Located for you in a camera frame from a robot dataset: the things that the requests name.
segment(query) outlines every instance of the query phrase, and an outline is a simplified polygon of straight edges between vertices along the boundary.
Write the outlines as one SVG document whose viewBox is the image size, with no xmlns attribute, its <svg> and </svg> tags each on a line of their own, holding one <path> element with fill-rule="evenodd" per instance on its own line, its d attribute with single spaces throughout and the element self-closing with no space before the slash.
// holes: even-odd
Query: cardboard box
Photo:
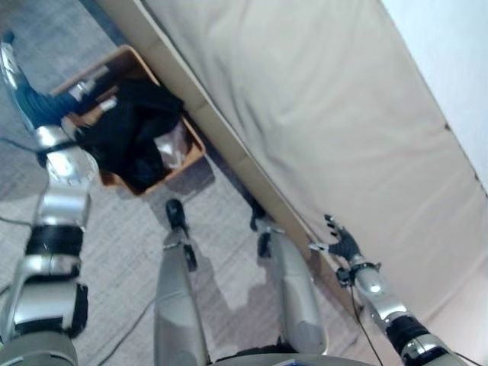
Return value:
<svg viewBox="0 0 488 366">
<path fill-rule="evenodd" d="M 92 67 L 77 75 L 75 78 L 72 78 L 56 88 L 53 91 L 53 94 L 64 92 L 74 86 L 77 82 L 89 77 L 95 77 L 96 79 L 104 78 L 104 80 L 108 80 L 110 85 L 112 85 L 111 87 L 107 87 L 106 91 L 97 97 L 97 103 L 101 103 L 114 95 L 117 91 L 117 83 L 122 79 L 150 79 L 155 84 L 161 85 L 149 67 L 144 63 L 137 51 L 130 46 L 123 45 L 105 59 L 99 61 Z M 80 126 L 96 123 L 102 113 L 103 111 L 97 105 L 95 105 L 90 111 L 82 116 L 70 114 L 67 118 L 72 124 Z M 205 156 L 205 146 L 200 137 L 196 134 L 193 127 L 188 123 L 187 119 L 183 115 L 181 116 L 181 122 L 184 124 L 187 130 L 186 138 L 188 144 L 188 154 L 186 155 L 186 158 L 180 168 L 172 170 L 171 173 L 165 176 L 163 180 L 159 181 L 158 184 L 153 185 L 144 192 L 135 191 L 120 177 L 111 172 L 100 171 L 102 183 L 107 186 L 124 185 L 133 194 L 140 195 L 153 190 L 159 184 L 176 177 L 190 165 L 195 164 L 197 160 Z"/>
</svg>

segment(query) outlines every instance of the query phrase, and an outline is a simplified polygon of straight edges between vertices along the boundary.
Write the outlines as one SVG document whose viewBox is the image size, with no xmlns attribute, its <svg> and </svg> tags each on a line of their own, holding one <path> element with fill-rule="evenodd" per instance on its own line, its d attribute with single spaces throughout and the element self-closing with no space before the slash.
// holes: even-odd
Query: cable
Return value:
<svg viewBox="0 0 488 366">
<path fill-rule="evenodd" d="M 2 297 L 8 290 L 10 290 L 10 284 L 0 290 L 0 297 Z"/>
<path fill-rule="evenodd" d="M 10 223 L 12 225 L 21 225 L 21 226 L 32 227 L 31 223 L 28 223 L 27 221 L 7 219 L 6 217 L 2 217 L 2 216 L 0 216 L 0 221 L 3 221 L 4 223 Z"/>
<path fill-rule="evenodd" d="M 465 355 L 462 355 L 461 353 L 459 352 L 455 352 L 456 355 L 458 355 L 459 357 L 461 358 L 464 358 L 466 361 L 469 361 L 471 362 L 472 364 L 476 364 L 477 366 L 483 366 L 482 364 L 478 364 L 477 362 L 473 361 L 472 359 L 466 357 Z"/>
<path fill-rule="evenodd" d="M 354 291 L 352 289 L 352 286 L 350 287 L 350 290 L 351 290 L 351 302 L 352 302 L 352 308 L 354 309 L 354 315 L 356 317 L 356 320 L 358 321 L 359 323 L 359 326 L 361 327 L 361 330 L 363 331 L 364 335 L 366 336 L 366 339 L 368 340 L 368 343 L 369 343 L 369 346 L 371 346 L 371 349 L 373 350 L 373 353 L 374 355 L 376 356 L 376 358 L 378 359 L 378 361 L 380 362 L 380 365 L 381 366 L 384 366 L 383 365 L 383 362 L 381 361 L 381 358 L 378 354 L 378 352 L 376 352 L 376 348 L 373 346 L 373 342 L 371 341 L 371 339 L 369 338 L 369 335 L 368 333 L 366 332 L 366 329 L 363 327 L 363 324 L 361 323 L 361 320 L 359 319 L 359 314 L 358 314 L 358 309 L 356 309 L 356 301 L 354 300 Z"/>
<path fill-rule="evenodd" d="M 143 312 L 137 317 L 136 321 L 133 323 L 133 325 L 129 328 L 129 330 L 124 334 L 124 336 L 117 342 L 117 344 L 114 346 L 114 348 L 108 352 L 108 355 L 104 357 L 103 360 L 100 361 L 100 363 L 97 364 L 97 366 L 102 366 L 105 362 L 110 360 L 110 358 L 114 355 L 114 353 L 119 349 L 119 347 L 124 343 L 124 341 L 127 339 L 128 336 L 135 330 L 135 328 L 139 325 L 140 321 L 143 319 L 143 317 L 146 315 L 147 310 L 151 307 L 153 304 L 155 298 L 153 297 L 152 300 L 146 305 L 144 308 Z"/>
<path fill-rule="evenodd" d="M 20 143 L 14 141 L 14 140 L 10 140 L 7 137 L 0 137 L 0 143 L 8 143 L 9 145 L 12 145 L 13 147 L 16 147 L 20 150 L 27 151 L 28 153 L 33 153 L 33 154 L 37 153 L 36 150 L 31 149 L 30 147 L 21 145 Z"/>
</svg>

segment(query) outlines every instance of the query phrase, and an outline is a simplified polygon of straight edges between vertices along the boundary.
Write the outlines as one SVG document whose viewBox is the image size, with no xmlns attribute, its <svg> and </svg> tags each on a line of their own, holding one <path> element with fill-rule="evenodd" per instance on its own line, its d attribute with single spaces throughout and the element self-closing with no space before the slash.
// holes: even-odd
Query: gray carpet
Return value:
<svg viewBox="0 0 488 366">
<path fill-rule="evenodd" d="M 49 91 L 115 49 L 112 40 L 76 0 L 2 0 L 0 31 L 11 28 L 20 64 L 34 87 Z M 0 136 L 32 146 L 0 86 Z M 185 203 L 199 269 L 191 279 L 213 360 L 267 345 L 278 336 L 275 288 L 268 264 L 256 259 L 256 236 L 243 188 L 211 149 L 182 176 L 142 198 L 95 182 L 82 251 L 82 281 L 89 286 L 87 329 L 75 340 L 81 365 L 97 365 L 142 317 L 107 364 L 153 363 L 153 309 L 164 203 Z M 0 215 L 28 220 L 46 174 L 34 156 L 0 144 Z M 0 223 L 0 286 L 11 280 L 28 230 Z M 318 284 L 330 354 L 340 355 L 357 326 Z"/>
</svg>

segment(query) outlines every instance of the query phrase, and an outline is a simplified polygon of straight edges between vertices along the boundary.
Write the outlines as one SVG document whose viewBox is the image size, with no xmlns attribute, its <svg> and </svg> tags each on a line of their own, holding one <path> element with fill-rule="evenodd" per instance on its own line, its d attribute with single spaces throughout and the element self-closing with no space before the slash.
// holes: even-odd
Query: clothing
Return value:
<svg viewBox="0 0 488 366">
<path fill-rule="evenodd" d="M 118 88 L 115 107 L 97 123 L 80 128 L 76 139 L 100 170 L 143 193 L 171 171 L 163 165 L 154 139 L 176 126 L 183 102 L 148 80 L 124 80 Z"/>
</svg>

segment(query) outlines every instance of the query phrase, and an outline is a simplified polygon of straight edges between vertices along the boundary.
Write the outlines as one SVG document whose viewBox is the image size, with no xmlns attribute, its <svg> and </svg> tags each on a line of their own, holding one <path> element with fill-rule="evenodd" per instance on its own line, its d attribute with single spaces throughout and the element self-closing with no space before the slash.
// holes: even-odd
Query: beige mattress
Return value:
<svg viewBox="0 0 488 366">
<path fill-rule="evenodd" d="M 143 4 L 310 235 L 337 216 L 418 316 L 486 258 L 485 191 L 380 2 Z"/>
</svg>

